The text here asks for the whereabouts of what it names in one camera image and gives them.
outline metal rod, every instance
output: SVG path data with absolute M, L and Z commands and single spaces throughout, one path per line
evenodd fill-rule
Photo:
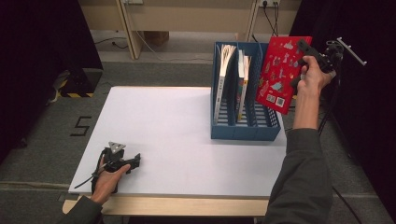
M 338 42 L 340 42 L 340 44 L 343 45 L 344 48 L 346 48 L 347 51 L 349 51 L 349 53 L 352 54 L 352 56 L 361 63 L 361 65 L 363 65 L 363 66 L 366 65 L 367 62 L 362 61 L 361 58 L 355 52 L 353 52 L 353 50 L 350 48 L 350 46 L 348 46 L 346 43 L 344 43 L 344 41 L 342 41 L 341 39 L 342 39 L 342 37 L 338 37 L 337 38 Z

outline book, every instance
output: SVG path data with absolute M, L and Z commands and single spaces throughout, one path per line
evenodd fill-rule
M 235 51 L 235 49 L 236 46 L 233 45 L 221 45 L 219 82 L 216 93 L 215 110 L 213 115 L 213 121 L 215 124 L 217 124 L 219 120 L 219 111 L 222 101 L 222 94 L 224 92 L 224 84 L 226 82 L 227 70 L 229 66 L 231 66 L 230 61 L 233 57 L 233 52 Z
M 297 42 L 311 44 L 311 36 L 272 36 L 262 64 L 256 101 L 282 114 L 288 114 L 294 93 L 290 82 L 300 75 L 303 52 Z
M 236 120 L 242 119 L 245 106 L 245 96 L 248 88 L 248 69 L 250 66 L 250 57 L 239 50 L 238 59 L 238 90 L 236 94 Z

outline wall outlet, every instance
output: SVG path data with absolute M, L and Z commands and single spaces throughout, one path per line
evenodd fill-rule
M 275 3 L 277 3 L 277 5 L 280 5 L 280 0 L 266 0 L 267 1 L 267 7 L 275 7 Z M 259 7 L 262 7 L 262 3 L 264 2 L 264 0 L 260 0 L 260 4 Z

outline person's right hand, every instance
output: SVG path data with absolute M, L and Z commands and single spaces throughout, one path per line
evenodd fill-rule
M 304 56 L 303 60 L 308 66 L 304 65 L 301 69 L 304 78 L 298 83 L 298 93 L 319 97 L 321 90 L 332 81 L 332 76 L 320 70 L 317 59 L 314 56 Z

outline gray carpet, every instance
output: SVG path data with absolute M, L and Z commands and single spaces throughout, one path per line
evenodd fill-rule
M 27 137 L 28 146 L 11 150 L 0 165 L 0 223 L 55 223 L 63 215 L 62 197 L 112 86 L 209 87 L 212 74 L 211 64 L 104 63 L 104 68 L 92 98 L 60 98 L 49 105 Z M 283 117 L 285 129 L 291 127 L 292 116 L 290 112 Z M 87 117 L 80 121 L 89 126 L 85 135 L 84 129 L 75 128 L 80 117 Z M 321 142 L 333 185 L 363 223 L 392 223 L 364 172 L 348 157 L 331 120 Z M 24 185 L 26 182 L 39 184 L 32 187 Z M 120 223 L 120 218 L 108 217 L 106 223 Z M 328 223 L 357 222 L 334 195 Z

